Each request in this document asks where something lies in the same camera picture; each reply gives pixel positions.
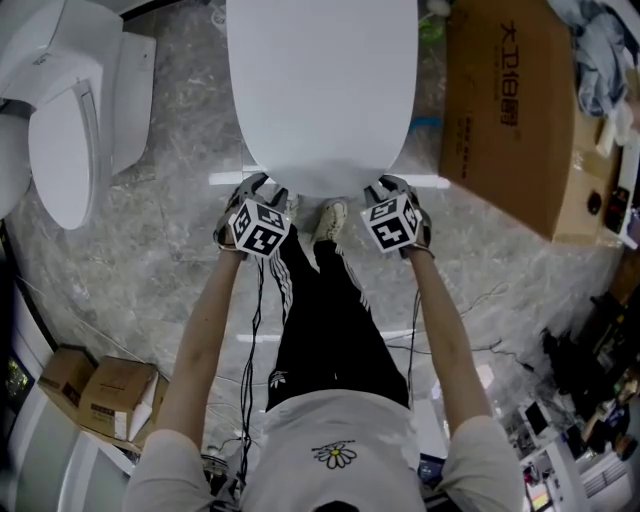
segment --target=black wire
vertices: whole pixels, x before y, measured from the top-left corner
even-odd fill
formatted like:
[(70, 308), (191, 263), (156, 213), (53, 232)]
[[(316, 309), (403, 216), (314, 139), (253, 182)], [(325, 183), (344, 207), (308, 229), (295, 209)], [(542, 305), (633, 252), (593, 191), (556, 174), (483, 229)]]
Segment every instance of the black wire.
[(240, 463), (239, 478), (241, 485), (244, 487), (247, 471), (249, 469), (249, 450), (253, 440), (251, 439), (251, 410), (253, 409), (253, 355), (256, 350), (256, 337), (258, 335), (258, 328), (262, 320), (262, 288), (264, 285), (264, 260), (256, 258), (258, 264), (258, 305), (256, 312), (253, 315), (252, 329), (253, 329), (253, 341), (251, 343), (251, 351), (249, 352), (249, 358), (247, 364), (244, 367), (242, 374), (242, 388), (240, 394), (240, 411), (242, 413), (242, 461)]
[[(511, 352), (509, 350), (496, 350), (495, 348), (498, 345), (500, 345), (501, 343), (502, 343), (502, 340), (498, 340), (494, 344), (489, 345), (488, 347), (472, 348), (471, 352), (492, 352), (494, 354), (502, 354), (502, 355), (505, 355), (505, 356), (512, 356), (513, 359), (515, 360), (515, 362), (518, 363), (520, 366), (522, 366), (522, 368), (527, 370), (529, 373), (533, 373), (536, 377), (540, 378), (538, 376), (538, 374), (535, 372), (535, 368), (533, 366), (531, 366), (529, 363), (524, 363), (524, 362), (520, 361), (520, 359), (518, 359), (518, 355), (515, 352)], [(429, 351), (424, 351), (424, 350), (418, 350), (416, 348), (413, 348), (413, 335), (411, 336), (411, 346), (410, 347), (405, 347), (404, 345), (387, 345), (387, 347), (388, 348), (400, 348), (402, 350), (410, 350), (412, 355), (409, 357), (409, 365), (411, 365), (411, 357), (413, 356), (414, 352), (416, 354), (422, 354), (422, 355), (425, 355), (425, 356), (432, 355), (432, 352), (430, 350)]]
[(409, 370), (407, 370), (407, 386), (409, 386), (409, 393), (411, 394), (411, 403), (413, 403), (413, 353), (415, 352), (415, 339), (416, 339), (416, 322), (418, 321), (418, 312), (420, 311), (420, 290), (416, 290), (416, 296), (413, 299), (413, 323), (411, 328), (411, 348), (409, 349)]

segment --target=toilet seat lid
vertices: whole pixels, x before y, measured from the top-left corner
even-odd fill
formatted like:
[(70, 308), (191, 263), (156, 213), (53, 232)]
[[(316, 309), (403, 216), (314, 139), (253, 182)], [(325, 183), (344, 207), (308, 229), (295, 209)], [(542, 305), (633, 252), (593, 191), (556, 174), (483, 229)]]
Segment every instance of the toilet seat lid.
[(227, 2), (231, 84), (252, 156), (292, 192), (361, 194), (404, 144), (415, 0)]
[(97, 120), (91, 92), (80, 83), (39, 108), (29, 121), (33, 181), (53, 220), (76, 229), (91, 209), (97, 171)]

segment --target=sneaker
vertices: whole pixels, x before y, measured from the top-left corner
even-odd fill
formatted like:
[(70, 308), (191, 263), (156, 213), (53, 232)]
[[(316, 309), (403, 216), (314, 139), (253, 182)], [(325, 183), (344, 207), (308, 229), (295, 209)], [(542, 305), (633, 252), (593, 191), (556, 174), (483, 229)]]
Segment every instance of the sneaker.
[(335, 242), (347, 220), (347, 203), (343, 199), (332, 199), (325, 207), (311, 245), (325, 240)]

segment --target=brown cardboard box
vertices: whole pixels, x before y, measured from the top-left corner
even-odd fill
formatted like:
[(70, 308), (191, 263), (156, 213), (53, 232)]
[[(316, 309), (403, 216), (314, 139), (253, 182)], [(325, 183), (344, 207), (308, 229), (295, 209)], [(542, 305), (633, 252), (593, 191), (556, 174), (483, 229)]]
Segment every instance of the brown cardboard box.
[(105, 436), (100, 432), (96, 432), (90, 428), (80, 426), (82, 430), (93, 434), (98, 439), (105, 441), (106, 443), (110, 443), (119, 448), (123, 448), (124, 450), (129, 450), (133, 453), (142, 453), (144, 449), (144, 443), (146, 442), (149, 435), (155, 430), (156, 423), (158, 421), (158, 413), (160, 412), (160, 406), (162, 405), (162, 401), (164, 399), (164, 395), (167, 392), (167, 388), (169, 387), (169, 382), (162, 376), (160, 376), (158, 380), (158, 388), (156, 389), (156, 394), (153, 400), (153, 412), (151, 413), (151, 418), (144, 424), (144, 427), (138, 432), (133, 441), (122, 441), (120, 439), (116, 439), (114, 437)]
[(166, 388), (155, 366), (106, 357), (82, 393), (78, 423), (113, 444), (142, 447)]
[(574, 69), (569, 30), (546, 0), (458, 0), (440, 174), (549, 240), (610, 243), (620, 151), (596, 153), (602, 122), (580, 112)]
[(38, 380), (38, 386), (73, 422), (78, 421), (80, 396), (95, 371), (81, 349), (59, 348)]

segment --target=marble floor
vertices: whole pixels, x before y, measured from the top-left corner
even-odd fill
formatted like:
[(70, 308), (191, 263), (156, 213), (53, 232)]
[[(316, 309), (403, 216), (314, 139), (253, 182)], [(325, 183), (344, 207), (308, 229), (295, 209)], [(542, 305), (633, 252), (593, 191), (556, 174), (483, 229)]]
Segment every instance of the marble floor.
[[(127, 24), (157, 38), (151, 132), (136, 166), (116, 176), (101, 212), (76, 231), (58, 228), (32, 187), (8, 218), (25, 280), (59, 343), (85, 345), (97, 358), (129, 357), (157, 364), (171, 375), (183, 326), (216, 260), (213, 227), (231, 186), (211, 186), (212, 174), (253, 163), (238, 126), (229, 78), (226, 38), (211, 23), (215, 4), (186, 0)], [(441, 116), (445, 90), (444, 42), (421, 46), (416, 115)], [(392, 172), (432, 174), (441, 133), (410, 134)], [(588, 297), (606, 288), (619, 251), (554, 246), (464, 190), (419, 191), (434, 225), (433, 250), (473, 347), (502, 340), (501, 350), (547, 373), (538, 343), (542, 328), (576, 325)], [(362, 198), (350, 199), (352, 212)], [(299, 226), (308, 245), (317, 202), (303, 202)], [(344, 250), (382, 331), (411, 327), (416, 284), (397, 254), (382, 255), (356, 215), (342, 235)], [(256, 265), (243, 264), (236, 283), (218, 375), (211, 390), (203, 448), (220, 446), (240, 428), (240, 386), (256, 307)], [(275, 283), (265, 280), (262, 334), (281, 330)], [(427, 350), (422, 320), (416, 347)], [(407, 337), (390, 342), (408, 346)], [(255, 356), (258, 430), (266, 380), (278, 343), (264, 341)], [(408, 351), (392, 349), (402, 371)], [(536, 393), (538, 377), (513, 356), (479, 350), (479, 366), (492, 370), (488, 394), (499, 417)], [(416, 355), (416, 398), (434, 398), (431, 359)], [(434, 398), (442, 418), (442, 404)], [(225, 453), (234, 449), (230, 443)]]

